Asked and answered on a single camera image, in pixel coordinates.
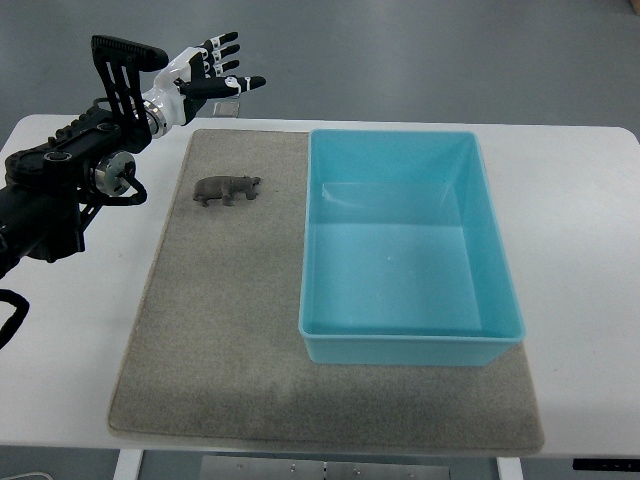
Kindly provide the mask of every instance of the gray animal figurine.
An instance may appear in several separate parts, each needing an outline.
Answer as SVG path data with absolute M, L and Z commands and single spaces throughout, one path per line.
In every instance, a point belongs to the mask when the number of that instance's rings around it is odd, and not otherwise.
M 209 200 L 222 199 L 226 207 L 233 206 L 233 195 L 244 192 L 247 200 L 254 200 L 258 195 L 255 187 L 260 183 L 260 177 L 229 177 L 216 176 L 198 180 L 193 191 L 193 199 L 203 207 L 208 207 Z

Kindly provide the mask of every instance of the robotic arm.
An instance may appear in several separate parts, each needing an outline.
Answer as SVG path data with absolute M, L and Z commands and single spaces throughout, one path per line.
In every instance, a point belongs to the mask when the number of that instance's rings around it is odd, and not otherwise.
M 187 48 L 169 62 L 158 48 L 106 36 L 91 41 L 93 61 L 107 94 L 37 147 L 6 161 L 0 189 L 0 278 L 29 256 L 54 262 L 82 252 L 84 230 L 103 206 L 139 205 L 147 193 L 135 177 L 132 153 L 174 125 L 186 125 L 210 98 L 238 96 L 264 85 L 262 77 L 223 76 L 239 65 L 223 61 L 240 47 L 228 33 Z M 140 72 L 160 70 L 140 91 Z M 101 104 L 108 102 L 109 108 Z M 135 193 L 124 197 L 132 188 Z M 0 290 L 16 313 L 0 329 L 2 348 L 18 329 L 28 303 Z

